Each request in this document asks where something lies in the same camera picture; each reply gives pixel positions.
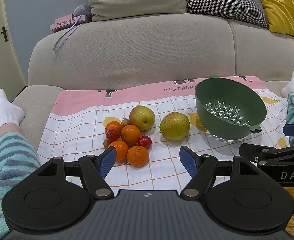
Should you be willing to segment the orange mandarin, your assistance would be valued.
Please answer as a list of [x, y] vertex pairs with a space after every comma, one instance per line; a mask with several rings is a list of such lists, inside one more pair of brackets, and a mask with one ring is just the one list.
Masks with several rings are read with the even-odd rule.
[[117, 131], [118, 133], [121, 133], [122, 124], [117, 121], [111, 121], [106, 125], [105, 132], [107, 133], [111, 129]]
[[124, 141], [117, 140], [117, 141], [111, 142], [109, 147], [115, 147], [117, 163], [121, 163], [126, 160], [127, 153], [128, 153], [128, 145]]
[[138, 127], [134, 125], [126, 125], [121, 130], [121, 139], [124, 141], [128, 147], [132, 147], [138, 143], [141, 137], [141, 133]]
[[128, 162], [134, 167], [142, 167], [149, 161], [149, 153], [143, 146], [133, 146], [127, 153]]

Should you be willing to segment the pink white checkered cloth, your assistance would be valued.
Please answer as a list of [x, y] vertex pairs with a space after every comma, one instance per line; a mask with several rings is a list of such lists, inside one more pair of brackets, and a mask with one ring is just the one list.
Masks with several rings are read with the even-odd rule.
[[[180, 162], [180, 148], [222, 161], [238, 155], [242, 143], [284, 148], [287, 100], [257, 77], [228, 77], [221, 94], [206, 96], [197, 111], [197, 82], [153, 83], [106, 92], [67, 90], [56, 98], [37, 151], [41, 163], [53, 157], [78, 161], [105, 149], [106, 126], [128, 119], [118, 144], [117, 162], [106, 176], [109, 187], [128, 190], [181, 191], [190, 175]], [[231, 92], [237, 83], [245, 95]]]

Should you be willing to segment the pink butterfly book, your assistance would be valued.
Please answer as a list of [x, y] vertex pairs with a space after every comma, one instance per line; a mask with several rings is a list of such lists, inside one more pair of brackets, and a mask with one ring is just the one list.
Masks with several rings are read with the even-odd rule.
[[82, 23], [90, 22], [91, 19], [86, 15], [74, 16], [73, 14], [55, 19], [54, 23], [50, 25], [49, 31], [55, 33], [57, 31], [74, 27]]

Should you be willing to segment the yellow-green pear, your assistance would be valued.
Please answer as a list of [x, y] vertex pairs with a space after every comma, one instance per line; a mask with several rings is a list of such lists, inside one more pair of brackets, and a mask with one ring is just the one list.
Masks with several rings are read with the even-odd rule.
[[172, 112], [163, 118], [159, 130], [166, 140], [178, 141], [189, 133], [190, 122], [186, 115]]

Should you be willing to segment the grey houndstooth cushion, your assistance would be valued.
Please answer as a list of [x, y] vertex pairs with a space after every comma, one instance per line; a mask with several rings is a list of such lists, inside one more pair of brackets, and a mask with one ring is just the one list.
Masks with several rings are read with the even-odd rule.
[[187, 0], [187, 9], [191, 14], [233, 19], [263, 28], [269, 26], [261, 0]]

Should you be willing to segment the beige sofa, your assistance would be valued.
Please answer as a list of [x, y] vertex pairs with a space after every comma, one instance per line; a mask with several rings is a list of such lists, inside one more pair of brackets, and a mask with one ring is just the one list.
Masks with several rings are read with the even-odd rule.
[[125, 89], [147, 83], [256, 76], [279, 93], [294, 69], [294, 37], [236, 20], [166, 14], [91, 22], [53, 51], [60, 33], [33, 48], [28, 86], [14, 103], [34, 149], [62, 90]]

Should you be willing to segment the yellow cushion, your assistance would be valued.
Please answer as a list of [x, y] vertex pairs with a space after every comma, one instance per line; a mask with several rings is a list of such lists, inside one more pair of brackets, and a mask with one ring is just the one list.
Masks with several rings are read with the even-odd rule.
[[261, 0], [269, 31], [294, 37], [294, 0]]

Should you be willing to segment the purple plush toy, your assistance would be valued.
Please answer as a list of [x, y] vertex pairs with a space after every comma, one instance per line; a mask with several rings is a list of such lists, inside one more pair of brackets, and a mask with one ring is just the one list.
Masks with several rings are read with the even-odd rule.
[[93, 17], [93, 14], [91, 13], [91, 6], [89, 4], [81, 4], [74, 10], [73, 15], [75, 17], [84, 15], [91, 20]]

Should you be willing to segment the left leg striped pyjama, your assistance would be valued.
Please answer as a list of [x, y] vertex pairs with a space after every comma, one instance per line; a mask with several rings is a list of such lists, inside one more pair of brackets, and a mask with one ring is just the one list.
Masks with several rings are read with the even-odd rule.
[[2, 211], [6, 193], [40, 167], [39, 158], [22, 135], [22, 108], [9, 102], [0, 88], [0, 239], [9, 232]]

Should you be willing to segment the green plastic colander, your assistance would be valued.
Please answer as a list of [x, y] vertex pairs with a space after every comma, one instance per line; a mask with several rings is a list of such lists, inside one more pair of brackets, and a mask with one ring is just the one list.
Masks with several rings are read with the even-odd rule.
[[265, 104], [240, 82], [211, 76], [196, 85], [195, 100], [201, 123], [218, 138], [239, 140], [262, 131]]

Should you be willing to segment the red cherry tomato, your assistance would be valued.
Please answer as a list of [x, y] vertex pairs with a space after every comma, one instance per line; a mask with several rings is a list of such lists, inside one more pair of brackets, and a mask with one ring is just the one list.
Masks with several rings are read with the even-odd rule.
[[148, 136], [142, 136], [138, 140], [138, 145], [142, 146], [148, 150], [152, 146], [152, 140]]
[[114, 142], [117, 141], [120, 137], [120, 133], [116, 129], [109, 129], [106, 132], [106, 140], [108, 142]]

